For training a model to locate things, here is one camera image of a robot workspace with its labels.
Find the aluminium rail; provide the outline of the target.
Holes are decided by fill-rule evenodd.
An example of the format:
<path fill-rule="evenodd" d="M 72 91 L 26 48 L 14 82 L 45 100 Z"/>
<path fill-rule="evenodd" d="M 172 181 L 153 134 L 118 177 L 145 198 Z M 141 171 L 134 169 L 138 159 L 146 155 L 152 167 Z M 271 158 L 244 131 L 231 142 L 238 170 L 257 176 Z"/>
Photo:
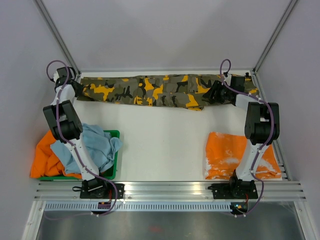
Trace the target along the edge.
<path fill-rule="evenodd" d="M 132 202 L 213 202 L 209 181 L 121 181 L 123 198 Z M 34 200 L 75 201 L 80 193 L 72 190 L 79 181 L 40 181 L 33 195 Z M 267 181 L 261 201 L 305 201 L 306 196 L 298 181 Z"/>

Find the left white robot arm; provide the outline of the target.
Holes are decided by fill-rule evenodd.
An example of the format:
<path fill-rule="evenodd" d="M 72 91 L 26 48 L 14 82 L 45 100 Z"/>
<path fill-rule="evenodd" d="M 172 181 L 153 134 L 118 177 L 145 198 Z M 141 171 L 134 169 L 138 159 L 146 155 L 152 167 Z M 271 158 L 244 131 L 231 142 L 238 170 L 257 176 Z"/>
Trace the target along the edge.
<path fill-rule="evenodd" d="M 55 99 L 43 108 L 43 113 L 53 137 L 67 148 L 80 170 L 81 187 L 73 190 L 80 192 L 82 199 L 102 199 L 108 196 L 109 186 L 101 179 L 100 171 L 85 146 L 83 125 L 72 103 L 80 89 L 75 77 L 72 67 L 56 70 L 51 79 L 55 83 Z"/>

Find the camouflage trousers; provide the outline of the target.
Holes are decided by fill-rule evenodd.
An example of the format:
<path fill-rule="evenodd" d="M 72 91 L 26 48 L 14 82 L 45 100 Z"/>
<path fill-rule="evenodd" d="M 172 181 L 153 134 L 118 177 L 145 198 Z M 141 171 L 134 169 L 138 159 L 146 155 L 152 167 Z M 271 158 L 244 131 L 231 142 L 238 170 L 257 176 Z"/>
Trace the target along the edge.
<path fill-rule="evenodd" d="M 244 77 L 244 93 L 259 94 L 249 74 Z M 206 106 L 223 105 L 205 101 L 205 94 L 214 81 L 222 82 L 218 74 L 138 75 L 131 77 L 84 77 L 79 101 L 149 107 L 184 108 L 201 111 Z"/>

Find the folded orange trousers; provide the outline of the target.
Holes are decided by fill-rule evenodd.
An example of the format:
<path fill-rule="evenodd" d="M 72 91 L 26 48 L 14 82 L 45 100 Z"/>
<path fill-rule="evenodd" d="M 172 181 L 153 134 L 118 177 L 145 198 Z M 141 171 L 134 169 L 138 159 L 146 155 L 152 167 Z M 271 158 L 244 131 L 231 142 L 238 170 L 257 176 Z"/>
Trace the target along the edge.
<path fill-rule="evenodd" d="M 239 166 L 247 145 L 245 136 L 211 132 L 205 146 L 204 178 L 228 180 Z M 282 173 L 276 161 L 273 147 L 268 146 L 256 171 L 261 180 L 281 180 Z"/>

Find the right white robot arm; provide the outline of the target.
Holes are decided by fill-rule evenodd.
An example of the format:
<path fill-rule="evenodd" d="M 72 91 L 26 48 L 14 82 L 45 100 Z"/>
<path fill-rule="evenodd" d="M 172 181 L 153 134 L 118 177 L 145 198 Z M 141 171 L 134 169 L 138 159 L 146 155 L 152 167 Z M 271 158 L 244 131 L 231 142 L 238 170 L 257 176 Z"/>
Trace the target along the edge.
<path fill-rule="evenodd" d="M 245 78 L 225 73 L 223 81 L 214 81 L 204 97 L 214 103 L 229 102 L 246 111 L 244 134 L 247 144 L 238 167 L 227 183 L 213 183 L 208 187 L 215 200 L 260 199 L 256 176 L 258 164 L 268 146 L 280 135 L 279 105 L 245 93 Z"/>

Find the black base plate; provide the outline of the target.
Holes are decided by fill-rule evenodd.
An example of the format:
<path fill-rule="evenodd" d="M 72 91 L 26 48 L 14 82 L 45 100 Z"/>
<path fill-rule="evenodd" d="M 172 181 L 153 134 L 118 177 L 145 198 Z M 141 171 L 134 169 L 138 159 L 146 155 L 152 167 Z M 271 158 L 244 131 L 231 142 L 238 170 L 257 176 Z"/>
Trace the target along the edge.
<path fill-rule="evenodd" d="M 258 199 L 258 192 L 254 181 L 240 181 L 237 183 L 213 183 L 208 188 L 215 200 L 246 200 Z"/>
<path fill-rule="evenodd" d="M 124 198 L 125 185 L 94 178 L 89 181 L 82 181 L 81 186 L 74 186 L 72 190 L 79 192 L 81 199 L 118 200 Z"/>

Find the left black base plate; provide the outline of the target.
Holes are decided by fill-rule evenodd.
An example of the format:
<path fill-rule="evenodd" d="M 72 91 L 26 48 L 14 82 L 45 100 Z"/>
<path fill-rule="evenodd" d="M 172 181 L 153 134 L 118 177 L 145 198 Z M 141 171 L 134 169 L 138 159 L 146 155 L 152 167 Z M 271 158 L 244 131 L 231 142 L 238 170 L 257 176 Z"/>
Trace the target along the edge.
<path fill-rule="evenodd" d="M 79 192 L 81 199 L 118 200 L 124 198 L 125 185 L 94 178 L 89 181 L 82 181 L 81 186 L 74 186 L 72 190 Z"/>

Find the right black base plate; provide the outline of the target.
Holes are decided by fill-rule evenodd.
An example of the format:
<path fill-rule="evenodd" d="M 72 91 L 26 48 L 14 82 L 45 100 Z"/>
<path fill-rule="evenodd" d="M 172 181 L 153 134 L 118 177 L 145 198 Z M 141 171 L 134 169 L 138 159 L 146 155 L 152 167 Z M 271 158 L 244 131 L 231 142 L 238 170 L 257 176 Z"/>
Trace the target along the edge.
<path fill-rule="evenodd" d="M 215 200 L 246 200 L 258 199 L 258 192 L 254 181 L 240 181 L 237 183 L 213 183 L 208 188 Z"/>

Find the green plastic bin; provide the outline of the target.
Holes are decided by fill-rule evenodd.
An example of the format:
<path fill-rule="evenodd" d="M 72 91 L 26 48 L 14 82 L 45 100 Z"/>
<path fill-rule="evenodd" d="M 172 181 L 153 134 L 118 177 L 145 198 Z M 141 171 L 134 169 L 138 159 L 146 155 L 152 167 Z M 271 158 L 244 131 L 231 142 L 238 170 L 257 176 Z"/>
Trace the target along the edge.
<path fill-rule="evenodd" d="M 118 130 L 102 130 L 97 125 L 83 126 L 84 143 L 93 162 L 106 179 L 117 171 L 118 151 L 123 143 Z M 69 150 L 48 131 L 36 146 L 30 177 L 44 181 L 80 180 L 80 170 Z"/>

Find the orange garment in bin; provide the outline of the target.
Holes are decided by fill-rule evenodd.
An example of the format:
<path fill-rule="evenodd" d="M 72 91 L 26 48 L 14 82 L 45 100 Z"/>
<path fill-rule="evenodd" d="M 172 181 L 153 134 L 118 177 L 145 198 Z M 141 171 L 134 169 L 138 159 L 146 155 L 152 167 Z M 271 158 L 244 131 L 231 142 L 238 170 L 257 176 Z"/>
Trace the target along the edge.
<path fill-rule="evenodd" d="M 65 167 L 51 150 L 51 145 L 56 142 L 49 130 L 35 147 L 35 156 L 31 165 L 29 176 L 33 179 L 40 177 L 67 177 L 81 179 L 81 174 L 65 172 Z"/>

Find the light blue garment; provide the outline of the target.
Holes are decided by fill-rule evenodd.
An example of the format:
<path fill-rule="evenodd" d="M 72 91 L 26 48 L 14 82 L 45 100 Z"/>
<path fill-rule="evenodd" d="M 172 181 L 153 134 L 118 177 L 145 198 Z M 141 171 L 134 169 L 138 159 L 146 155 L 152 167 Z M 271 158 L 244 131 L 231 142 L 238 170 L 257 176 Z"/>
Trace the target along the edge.
<path fill-rule="evenodd" d="M 114 179 L 117 152 L 123 145 L 119 139 L 120 133 L 118 131 L 106 132 L 98 125 L 84 123 L 82 126 L 83 141 L 94 164 L 105 178 Z M 67 174 L 80 173 L 76 161 L 63 143 L 56 141 L 50 145 L 50 148 L 61 161 Z"/>

